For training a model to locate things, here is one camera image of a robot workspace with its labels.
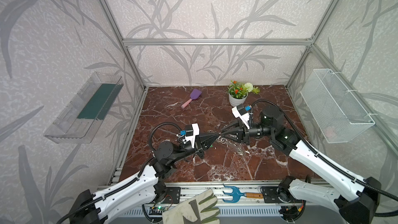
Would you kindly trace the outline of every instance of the side wall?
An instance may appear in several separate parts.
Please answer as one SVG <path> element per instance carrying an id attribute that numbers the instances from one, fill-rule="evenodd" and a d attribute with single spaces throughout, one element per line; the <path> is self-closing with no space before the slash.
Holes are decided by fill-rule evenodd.
<path id="1" fill-rule="evenodd" d="M 397 134 L 398 130 L 398 0 L 342 0 L 316 45 L 340 69 Z M 375 177 L 383 189 L 398 195 L 397 157 L 374 127 L 347 143 L 329 144 L 300 91 L 313 69 L 323 68 L 310 54 L 289 88 L 296 109 L 313 144 L 327 156 L 364 177 Z M 377 212 L 398 204 L 381 197 Z M 374 218 L 373 223 L 397 223 L 398 218 Z"/>
<path id="2" fill-rule="evenodd" d="M 107 0 L 123 38 L 309 38 L 331 0 Z M 285 84 L 301 46 L 135 46 L 147 85 Z"/>
<path id="3" fill-rule="evenodd" d="M 97 0 L 0 4 L 0 223 L 56 223 L 107 183 L 142 93 Z M 124 86 L 90 144 L 43 136 L 93 72 Z"/>

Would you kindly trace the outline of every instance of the potted plant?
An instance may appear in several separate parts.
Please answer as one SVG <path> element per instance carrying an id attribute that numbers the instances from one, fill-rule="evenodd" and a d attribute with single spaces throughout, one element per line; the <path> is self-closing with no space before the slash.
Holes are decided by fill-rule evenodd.
<path id="1" fill-rule="evenodd" d="M 247 82 L 245 84 L 237 81 L 231 81 L 232 83 L 228 86 L 229 102 L 231 106 L 236 107 L 239 104 L 245 102 L 248 93 L 253 92 L 258 94 L 260 89 L 253 87 L 253 84 Z"/>

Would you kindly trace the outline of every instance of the transparent tray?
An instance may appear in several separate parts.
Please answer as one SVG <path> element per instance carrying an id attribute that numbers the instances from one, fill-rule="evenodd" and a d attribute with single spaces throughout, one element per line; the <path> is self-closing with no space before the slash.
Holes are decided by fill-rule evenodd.
<path id="1" fill-rule="evenodd" d="M 349 142 L 375 124 L 331 69 L 314 69 L 301 95 L 328 143 Z"/>
<path id="2" fill-rule="evenodd" d="M 56 143 L 91 143 L 122 87 L 121 76 L 94 72 L 44 136 Z"/>

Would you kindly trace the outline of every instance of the flower pot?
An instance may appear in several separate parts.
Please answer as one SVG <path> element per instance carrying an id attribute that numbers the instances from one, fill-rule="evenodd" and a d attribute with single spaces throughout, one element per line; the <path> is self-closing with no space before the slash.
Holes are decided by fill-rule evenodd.
<path id="1" fill-rule="evenodd" d="M 228 96 L 229 96 L 229 103 L 233 107 L 236 107 L 239 104 L 243 104 L 245 102 L 246 98 L 248 97 L 246 95 L 246 97 L 244 97 L 243 99 L 237 99 L 237 98 L 232 97 L 230 94 L 228 94 Z"/>

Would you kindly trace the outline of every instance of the red marble surface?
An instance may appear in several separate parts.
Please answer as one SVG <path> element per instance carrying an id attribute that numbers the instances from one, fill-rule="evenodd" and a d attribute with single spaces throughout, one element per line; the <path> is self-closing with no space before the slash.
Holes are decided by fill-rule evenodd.
<path id="1" fill-rule="evenodd" d="M 181 105 L 189 99 L 194 88 L 202 91 L 201 96 L 192 101 L 185 109 Z M 260 86 L 261 93 L 249 94 L 246 103 L 264 98 L 278 104 L 294 121 L 306 137 L 300 119 L 293 107 L 284 86 Z M 171 121 L 181 128 L 186 124 L 198 123 L 200 132 L 220 132 L 221 128 L 233 121 L 228 94 L 225 86 L 208 87 L 150 87 L 135 130 L 126 162 L 123 166 L 120 181 L 139 171 L 140 166 L 150 156 L 147 138 L 150 130 L 162 122 Z M 258 103 L 254 108 L 254 122 L 266 103 Z M 177 129 L 165 126 L 157 130 L 153 146 L 171 140 L 176 142 Z M 275 150 L 268 137 L 251 139 L 250 147 L 234 142 L 222 144 L 215 142 L 205 152 L 205 158 L 188 157 L 176 163 L 178 170 L 167 179 L 168 182 L 192 181 L 237 181 L 237 180 L 276 180 L 292 175 L 304 179 L 306 175 L 316 176 L 309 168 L 282 152 Z M 237 148 L 244 151 L 240 155 Z"/>

